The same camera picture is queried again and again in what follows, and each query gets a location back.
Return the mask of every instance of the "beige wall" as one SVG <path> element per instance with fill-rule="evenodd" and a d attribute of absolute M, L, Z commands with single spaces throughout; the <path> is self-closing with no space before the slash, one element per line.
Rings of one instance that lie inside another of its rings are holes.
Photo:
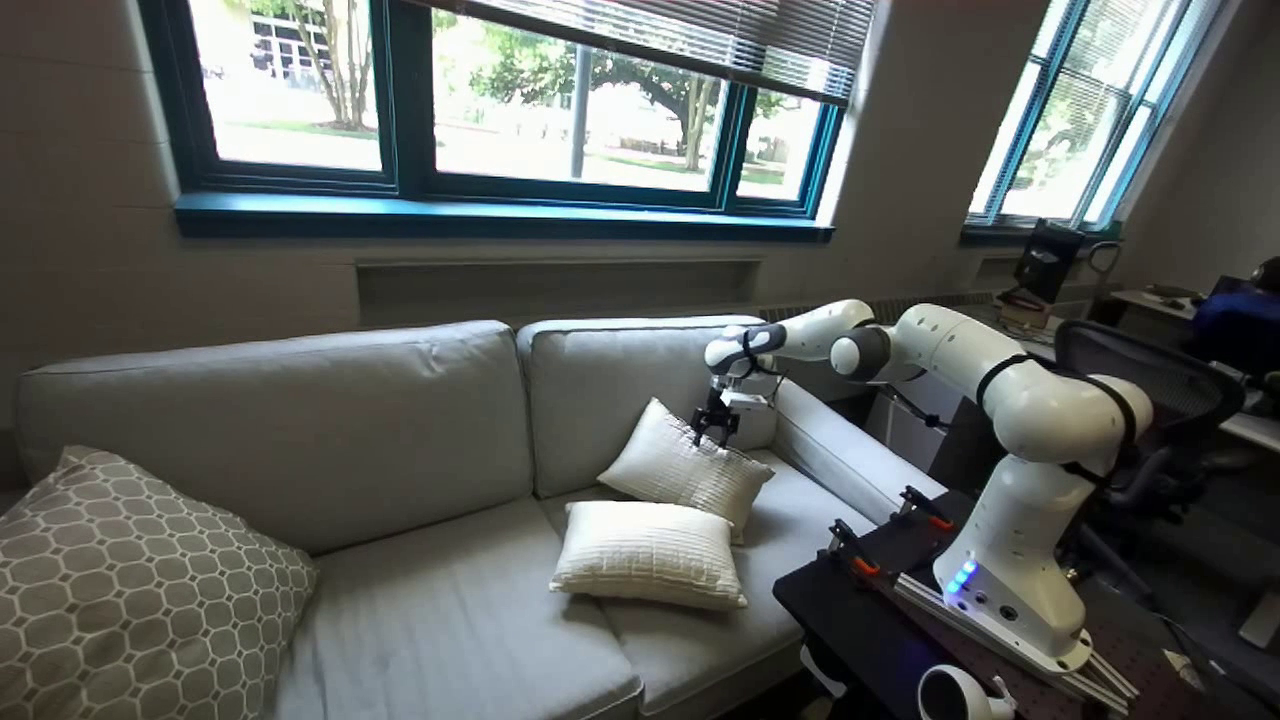
<path fill-rule="evenodd" d="M 360 261 L 755 261 L 751 302 L 945 290 L 1039 0 L 899 0 L 834 188 L 834 239 L 187 244 L 132 0 L 0 4 L 0 426 L 24 363 L 354 327 Z"/>
<path fill-rule="evenodd" d="M 1248 274 L 1280 256 L 1280 4 L 1238 0 L 1124 234 L 1124 285 Z"/>

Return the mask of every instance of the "throw pillow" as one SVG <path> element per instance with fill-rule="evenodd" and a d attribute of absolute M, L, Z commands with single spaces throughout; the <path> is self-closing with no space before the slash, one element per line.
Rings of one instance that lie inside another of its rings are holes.
<path fill-rule="evenodd" d="M 715 513 L 731 525 L 731 540 L 745 542 L 751 502 L 768 475 L 768 462 L 737 456 L 731 447 L 715 447 L 710 440 L 693 443 L 693 426 L 659 401 L 646 401 L 631 440 L 599 473 L 599 484 L 656 502 Z"/>
<path fill-rule="evenodd" d="M 0 715 L 264 715 L 311 582 L 239 516 L 64 447 L 0 516 Z"/>
<path fill-rule="evenodd" d="M 634 500 L 568 502 L 552 587 L 706 612 L 748 603 L 725 516 Z"/>

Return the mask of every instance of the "window blinds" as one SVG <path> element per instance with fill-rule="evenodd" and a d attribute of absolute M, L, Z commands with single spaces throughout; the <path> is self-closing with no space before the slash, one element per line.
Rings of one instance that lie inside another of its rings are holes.
<path fill-rule="evenodd" d="M 401 0 L 755 87 L 847 101 L 877 0 Z"/>

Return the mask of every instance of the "couch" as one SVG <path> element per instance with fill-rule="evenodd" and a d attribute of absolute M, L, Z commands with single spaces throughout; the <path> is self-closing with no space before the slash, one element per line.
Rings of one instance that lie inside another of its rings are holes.
<path fill-rule="evenodd" d="M 867 530 L 939 486 L 780 381 L 748 456 L 773 462 L 739 612 L 549 587 L 565 502 L 659 395 L 686 417 L 701 348 L 745 316 L 497 321 L 66 361 L 20 381 L 37 479 L 64 443 L 132 456 L 317 556 L 275 688 L 285 720 L 715 715 L 799 672 L 773 579 L 840 516 Z"/>

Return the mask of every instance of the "window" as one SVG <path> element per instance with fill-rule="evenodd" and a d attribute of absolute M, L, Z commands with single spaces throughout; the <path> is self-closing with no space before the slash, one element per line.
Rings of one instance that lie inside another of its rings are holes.
<path fill-rule="evenodd" d="M 719 228 L 814 214 L 873 18 L 873 0 L 140 4 L 187 197 Z"/>
<path fill-rule="evenodd" d="M 1112 228 L 1212 17 L 1217 0 L 1051 0 L 966 222 Z"/>

